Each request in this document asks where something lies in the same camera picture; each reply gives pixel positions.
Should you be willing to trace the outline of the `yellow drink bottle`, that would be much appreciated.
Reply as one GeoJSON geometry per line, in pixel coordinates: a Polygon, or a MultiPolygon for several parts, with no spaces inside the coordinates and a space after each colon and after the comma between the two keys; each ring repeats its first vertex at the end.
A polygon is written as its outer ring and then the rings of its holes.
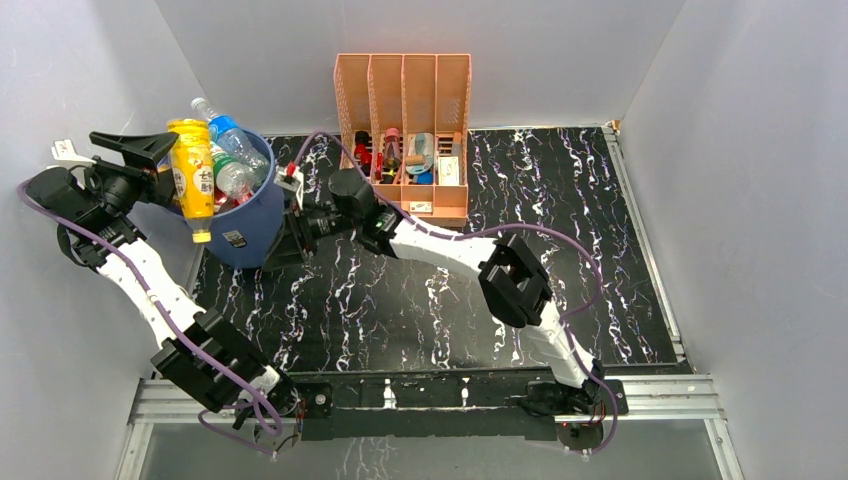
{"type": "Polygon", "coordinates": [[[177,119],[167,128],[178,135],[170,165],[183,218],[192,230],[192,241],[206,244],[212,239],[215,188],[208,125],[197,119],[177,119]]]}

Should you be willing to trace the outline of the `clear bottle blue label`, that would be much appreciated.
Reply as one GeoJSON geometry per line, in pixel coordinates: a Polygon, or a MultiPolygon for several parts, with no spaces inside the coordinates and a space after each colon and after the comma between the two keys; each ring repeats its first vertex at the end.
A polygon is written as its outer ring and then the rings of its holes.
{"type": "Polygon", "coordinates": [[[254,188],[259,188],[270,171],[270,162],[254,147],[247,133],[231,116],[213,107],[204,97],[196,97],[190,105],[207,122],[211,140],[248,167],[254,176],[254,188]]]}

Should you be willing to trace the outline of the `light blue tape dispenser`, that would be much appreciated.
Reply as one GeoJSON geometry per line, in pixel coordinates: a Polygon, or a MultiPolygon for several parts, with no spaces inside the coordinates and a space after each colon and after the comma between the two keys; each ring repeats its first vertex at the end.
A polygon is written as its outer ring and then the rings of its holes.
{"type": "Polygon", "coordinates": [[[429,172],[435,160],[435,137],[432,133],[409,134],[406,139],[405,171],[410,176],[429,172]]]}

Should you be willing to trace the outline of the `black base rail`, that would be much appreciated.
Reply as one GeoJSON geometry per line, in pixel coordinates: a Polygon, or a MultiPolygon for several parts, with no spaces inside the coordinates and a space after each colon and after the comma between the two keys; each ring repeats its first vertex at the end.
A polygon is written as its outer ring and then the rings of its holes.
{"type": "Polygon", "coordinates": [[[130,413],[135,425],[193,424],[203,418],[265,447],[299,434],[306,441],[350,437],[578,437],[595,442],[613,421],[718,420],[712,380],[697,374],[613,371],[580,397],[542,367],[355,373],[296,373],[298,400],[265,431],[251,406],[203,415],[201,405],[165,380],[144,380],[130,413]]]}

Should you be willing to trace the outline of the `pink capped dark bottle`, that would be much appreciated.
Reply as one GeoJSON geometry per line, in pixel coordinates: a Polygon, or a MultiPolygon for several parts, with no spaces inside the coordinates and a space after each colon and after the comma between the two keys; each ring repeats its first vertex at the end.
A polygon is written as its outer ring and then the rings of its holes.
{"type": "Polygon", "coordinates": [[[400,132],[397,128],[389,128],[382,138],[375,179],[380,184],[395,183],[400,173],[401,163],[400,132]]]}

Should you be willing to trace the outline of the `red black toy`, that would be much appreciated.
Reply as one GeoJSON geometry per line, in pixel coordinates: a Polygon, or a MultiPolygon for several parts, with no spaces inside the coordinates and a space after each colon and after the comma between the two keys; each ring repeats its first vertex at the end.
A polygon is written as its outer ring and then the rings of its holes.
{"type": "Polygon", "coordinates": [[[358,130],[354,134],[354,159],[362,172],[369,176],[373,155],[371,153],[371,136],[365,130],[358,130]]]}

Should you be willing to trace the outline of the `peach plastic desk organizer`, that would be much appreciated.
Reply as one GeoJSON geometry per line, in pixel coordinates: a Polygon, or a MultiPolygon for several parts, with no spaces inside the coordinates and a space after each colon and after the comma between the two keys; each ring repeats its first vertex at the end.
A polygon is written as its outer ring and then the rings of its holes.
{"type": "Polygon", "coordinates": [[[334,67],[341,139],[376,191],[423,220],[467,224],[468,53],[342,53],[334,67]]]}

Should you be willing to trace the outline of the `clear bottle green cap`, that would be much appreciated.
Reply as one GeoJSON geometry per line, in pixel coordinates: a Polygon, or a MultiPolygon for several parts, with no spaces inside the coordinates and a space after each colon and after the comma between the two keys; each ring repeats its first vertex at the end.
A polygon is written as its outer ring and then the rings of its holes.
{"type": "Polygon", "coordinates": [[[210,153],[216,188],[239,203],[248,201],[256,182],[253,171],[215,142],[210,143],[210,153]]]}

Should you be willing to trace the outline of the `blue plastic bin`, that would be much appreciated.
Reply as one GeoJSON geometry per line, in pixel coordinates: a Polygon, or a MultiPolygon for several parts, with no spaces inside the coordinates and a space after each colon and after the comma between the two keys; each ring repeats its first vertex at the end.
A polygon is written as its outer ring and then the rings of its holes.
{"type": "MultiPolygon", "coordinates": [[[[239,203],[214,188],[214,216],[211,224],[212,239],[203,246],[220,262],[237,269],[259,267],[274,236],[281,228],[284,195],[272,184],[275,166],[270,145],[263,138],[247,133],[251,143],[270,162],[270,171],[259,188],[253,188],[245,203],[239,203]]],[[[170,171],[173,178],[170,154],[160,164],[160,172],[170,171]]],[[[182,215],[177,196],[172,202],[182,215]]]]}

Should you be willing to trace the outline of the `small white card box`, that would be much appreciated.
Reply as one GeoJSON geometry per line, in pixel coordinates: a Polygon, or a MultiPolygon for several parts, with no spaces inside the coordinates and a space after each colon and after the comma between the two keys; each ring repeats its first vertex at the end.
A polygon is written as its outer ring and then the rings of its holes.
{"type": "Polygon", "coordinates": [[[409,212],[413,214],[432,214],[433,204],[428,201],[417,201],[409,204],[409,212]]]}

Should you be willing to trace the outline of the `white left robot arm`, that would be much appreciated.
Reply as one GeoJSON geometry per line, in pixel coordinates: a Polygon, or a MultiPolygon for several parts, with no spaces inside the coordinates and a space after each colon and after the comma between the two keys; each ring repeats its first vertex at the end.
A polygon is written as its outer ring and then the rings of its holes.
{"type": "Polygon", "coordinates": [[[131,300],[160,346],[151,361],[165,379],[208,412],[236,411],[236,427],[254,417],[280,435],[283,416],[300,402],[295,383],[221,314],[196,304],[128,217],[137,203],[174,202],[178,189],[164,160],[177,134],[92,132],[89,139],[120,154],[122,163],[81,156],[71,140],[57,140],[54,165],[22,182],[20,199],[56,222],[65,257],[131,300]]]}

